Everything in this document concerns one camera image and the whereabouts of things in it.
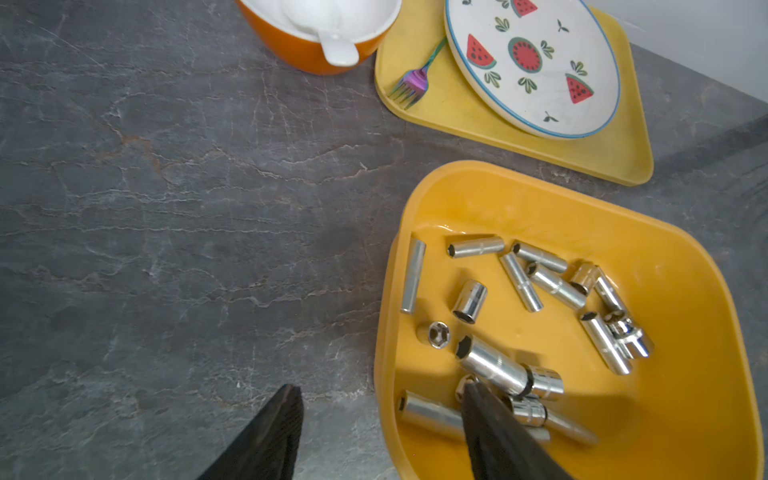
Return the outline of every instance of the watermelon slice print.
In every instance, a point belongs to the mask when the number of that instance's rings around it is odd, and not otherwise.
[[[571,60],[571,68],[574,69],[576,72],[576,75],[580,75],[582,77],[587,76],[587,71],[584,70],[584,64],[581,62],[576,63],[575,61]],[[572,74],[565,74],[565,80],[568,83],[568,93],[571,94],[571,101],[574,104],[577,104],[580,101],[587,100],[589,97],[594,95],[594,91],[592,91],[591,88],[589,88],[589,85],[584,83],[583,80],[581,80],[579,77]]]
[[[511,0],[512,10],[518,17],[522,17],[538,10],[538,7],[531,0]]]
[[[496,66],[496,60],[472,34],[467,37],[467,60],[475,67],[483,70],[490,70]]]
[[[541,54],[536,45],[523,37],[514,37],[507,45],[509,56],[515,64],[526,73],[536,73],[541,70]]]

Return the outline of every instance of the white wall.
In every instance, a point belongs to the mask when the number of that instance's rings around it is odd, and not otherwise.
[[[768,101],[768,0],[586,0],[632,43]]]

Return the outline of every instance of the yellow bowl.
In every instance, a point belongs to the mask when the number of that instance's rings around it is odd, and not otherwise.
[[[236,2],[266,47],[288,65],[315,75],[339,74],[354,68],[328,63],[317,37],[293,27],[281,10],[280,0]],[[342,17],[347,19],[343,33],[357,47],[358,65],[379,47],[401,6],[402,0],[339,0]]]
[[[412,233],[427,250],[408,316],[399,306]],[[598,263],[654,354],[634,360],[629,376],[610,373],[566,306],[539,291],[544,309],[525,310],[496,255],[450,258],[445,248],[463,233],[519,238],[571,265]],[[450,312],[466,277],[488,287],[473,326]],[[427,319],[448,324],[452,345],[435,350],[416,339]],[[588,448],[552,434],[545,448],[575,478],[762,478],[763,437],[733,300],[712,258],[676,227],[481,162],[448,164],[422,180],[389,255],[374,369],[384,438],[403,480],[472,478],[463,442],[395,414],[405,389],[458,408],[453,392],[464,372],[454,351],[466,333],[562,375],[565,397],[550,407],[601,438]]]

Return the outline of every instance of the plate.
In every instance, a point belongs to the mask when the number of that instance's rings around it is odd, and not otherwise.
[[[587,137],[616,113],[616,59],[581,0],[446,0],[445,30],[472,88],[528,133]]]

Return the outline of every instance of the orange bowl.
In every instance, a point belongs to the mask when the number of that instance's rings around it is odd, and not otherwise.
[[[235,2],[266,47],[288,65],[315,75],[334,75],[354,68],[328,63],[317,37],[295,28],[283,14],[280,0]],[[379,47],[401,5],[402,0],[339,0],[344,20],[342,34],[357,47],[358,65]]]

